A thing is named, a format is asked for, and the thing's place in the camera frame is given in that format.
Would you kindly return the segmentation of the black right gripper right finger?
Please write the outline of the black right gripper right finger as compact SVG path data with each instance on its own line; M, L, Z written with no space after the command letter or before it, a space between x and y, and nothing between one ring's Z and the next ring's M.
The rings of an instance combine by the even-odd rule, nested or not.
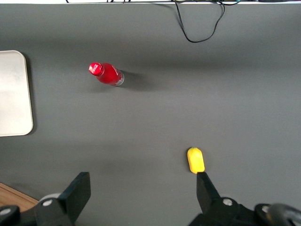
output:
M197 173L197 199L202 210L191 226L255 226L254 212L228 197L221 197L205 172Z

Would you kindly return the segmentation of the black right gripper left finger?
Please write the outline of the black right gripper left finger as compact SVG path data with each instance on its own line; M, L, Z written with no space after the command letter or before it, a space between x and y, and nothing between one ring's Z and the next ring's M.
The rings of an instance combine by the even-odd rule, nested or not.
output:
M90 174L79 173L62 193L43 197L34 207L38 226L73 226L91 196Z

